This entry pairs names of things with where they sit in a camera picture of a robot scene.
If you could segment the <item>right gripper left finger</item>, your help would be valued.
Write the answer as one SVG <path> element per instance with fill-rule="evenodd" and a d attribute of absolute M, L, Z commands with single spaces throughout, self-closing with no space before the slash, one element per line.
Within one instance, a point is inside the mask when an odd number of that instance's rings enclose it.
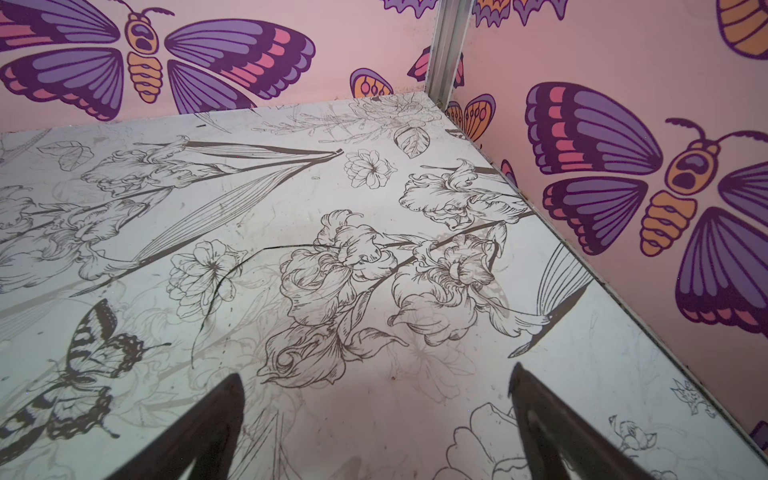
<path fill-rule="evenodd" d="M 227 376 L 111 479 L 226 479 L 244 419 L 245 393 Z"/>

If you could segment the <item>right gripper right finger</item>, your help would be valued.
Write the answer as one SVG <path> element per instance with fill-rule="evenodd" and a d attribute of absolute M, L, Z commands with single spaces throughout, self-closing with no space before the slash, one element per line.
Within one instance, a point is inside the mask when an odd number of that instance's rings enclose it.
<path fill-rule="evenodd" d="M 508 396 L 534 479 L 653 479 L 520 363 Z"/>

